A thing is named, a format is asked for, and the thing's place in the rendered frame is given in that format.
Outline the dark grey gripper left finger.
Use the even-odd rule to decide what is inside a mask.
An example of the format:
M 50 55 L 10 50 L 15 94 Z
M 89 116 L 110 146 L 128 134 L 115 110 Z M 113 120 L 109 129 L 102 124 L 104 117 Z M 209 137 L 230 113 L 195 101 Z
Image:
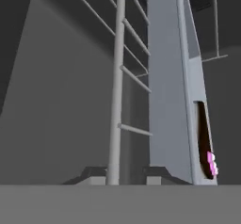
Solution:
M 85 167 L 79 176 L 64 182 L 66 185 L 79 184 L 90 177 L 105 177 L 107 167 Z

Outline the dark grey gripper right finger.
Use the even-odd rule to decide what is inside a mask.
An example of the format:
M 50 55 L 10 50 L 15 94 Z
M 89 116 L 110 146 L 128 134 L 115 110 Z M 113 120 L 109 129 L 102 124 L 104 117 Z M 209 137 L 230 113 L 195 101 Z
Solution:
M 189 185 L 189 182 L 172 176 L 165 167 L 145 167 L 143 173 L 146 185 Z

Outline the brown cake with pink frosting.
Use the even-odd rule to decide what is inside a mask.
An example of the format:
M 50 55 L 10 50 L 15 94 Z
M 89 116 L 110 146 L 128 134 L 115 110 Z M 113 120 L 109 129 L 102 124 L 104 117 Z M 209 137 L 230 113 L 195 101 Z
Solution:
M 198 145 L 199 145 L 201 169 L 204 173 L 204 176 L 207 179 L 213 180 L 214 175 L 210 168 L 210 164 L 208 162 L 208 155 L 207 155 L 207 153 L 211 151 L 211 144 L 210 144 L 210 137 L 208 132 L 204 102 L 197 101 L 197 107 L 198 107 Z

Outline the dark grey oven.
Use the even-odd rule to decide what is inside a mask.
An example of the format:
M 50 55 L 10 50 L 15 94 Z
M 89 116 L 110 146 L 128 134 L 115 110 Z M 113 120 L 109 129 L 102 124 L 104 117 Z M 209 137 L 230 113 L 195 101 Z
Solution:
M 117 0 L 87 0 L 112 30 Z M 148 20 L 149 0 L 138 0 Z M 216 55 L 213 0 L 189 0 L 201 61 Z M 217 184 L 241 185 L 241 0 L 217 0 L 219 47 L 202 62 Z M 149 52 L 133 0 L 126 18 Z M 107 167 L 115 37 L 81 0 L 0 0 L 0 184 L 64 184 Z M 149 58 L 125 30 L 124 65 L 147 87 Z M 150 130 L 150 95 L 123 74 L 121 121 Z M 121 131 L 120 184 L 146 184 L 150 139 Z

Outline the grey baking tray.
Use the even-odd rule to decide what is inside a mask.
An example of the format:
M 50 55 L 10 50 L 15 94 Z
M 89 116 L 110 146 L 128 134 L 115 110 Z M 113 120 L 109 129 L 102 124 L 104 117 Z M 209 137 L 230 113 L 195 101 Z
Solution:
M 216 185 L 201 169 L 197 101 L 204 102 L 201 61 L 189 0 L 149 0 L 150 164 L 193 185 Z

